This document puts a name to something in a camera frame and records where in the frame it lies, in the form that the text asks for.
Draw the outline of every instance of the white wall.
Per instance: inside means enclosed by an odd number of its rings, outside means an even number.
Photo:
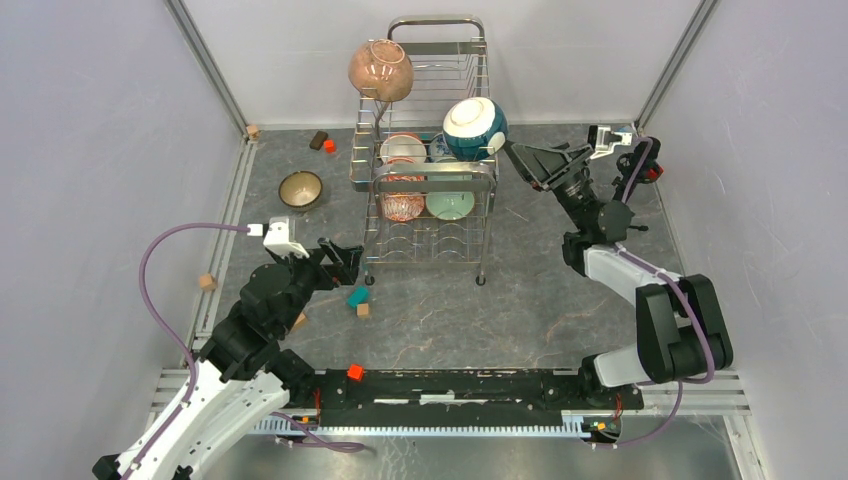
[[[177,350],[137,264],[220,215],[238,135],[164,3],[4,2],[0,477],[91,478],[144,426]],[[187,331],[211,236],[162,245],[152,297]]]
[[[353,51],[385,37],[395,17],[432,13],[483,20],[492,96],[513,122],[632,120],[698,0],[186,3],[249,122],[352,126]],[[416,40],[445,40],[431,28]],[[409,35],[401,29],[396,38]]]
[[[648,125],[776,479],[846,472],[848,3],[814,3],[721,2]]]

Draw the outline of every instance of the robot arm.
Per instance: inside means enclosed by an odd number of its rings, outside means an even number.
[[[617,145],[632,143],[631,134],[592,127],[585,145],[540,148],[507,141],[504,151],[521,177],[538,191],[551,191],[565,209],[576,232],[563,235],[565,263],[577,273],[610,287],[636,307],[636,343],[587,357],[581,366],[587,392],[653,381],[665,383],[704,373],[707,352],[691,325],[677,326],[676,314],[686,316],[669,282],[686,295],[704,331],[717,369],[726,368],[733,350],[712,283],[703,275],[682,277],[627,252],[618,242],[627,238],[633,212],[627,198],[635,183],[653,183],[662,175],[656,163],[660,142],[640,139],[635,151],[619,157],[621,173],[608,202],[597,198],[589,178],[589,161],[609,155]]]
[[[275,263],[251,274],[240,300],[213,330],[195,362],[197,382],[190,400],[184,401],[187,382],[129,449],[97,462],[92,471],[99,480],[201,478],[260,420],[290,400],[302,402],[312,395],[315,371],[291,350],[281,352],[279,341],[315,290],[356,281],[363,249],[341,248],[324,239],[318,240],[320,248],[305,249],[292,241],[293,225],[286,217],[250,229],[249,235],[264,237]],[[155,432],[176,410],[157,437]],[[137,460],[145,447],[147,453]]]

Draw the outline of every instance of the mint green plate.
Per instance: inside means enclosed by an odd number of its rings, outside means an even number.
[[[459,220],[473,209],[472,192],[439,192],[427,195],[427,210],[439,220]]]

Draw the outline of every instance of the wire rack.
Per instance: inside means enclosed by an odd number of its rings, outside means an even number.
[[[477,27],[479,35],[463,42],[400,43],[415,71],[407,98],[394,103],[367,95],[359,99],[350,173],[354,188],[369,193],[363,261],[368,284],[374,282],[372,267],[377,264],[476,264],[476,282],[485,283],[497,156],[477,162],[386,165],[380,153],[383,142],[396,133],[414,133],[429,144],[441,132],[444,116],[453,105],[465,98],[489,96],[486,42],[482,22],[476,17],[401,17],[391,23],[388,38],[392,39],[392,32],[400,26],[459,24]],[[394,222],[383,215],[387,198],[442,192],[472,195],[470,213],[446,221],[425,208],[407,222]]]

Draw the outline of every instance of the brown bowl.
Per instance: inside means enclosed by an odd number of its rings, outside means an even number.
[[[294,172],[280,183],[280,200],[292,210],[305,212],[316,205],[323,190],[318,175],[305,170]]]
[[[412,61],[397,43],[386,39],[374,40],[362,45],[353,54],[347,77],[366,97],[381,102],[397,102],[412,91]]]

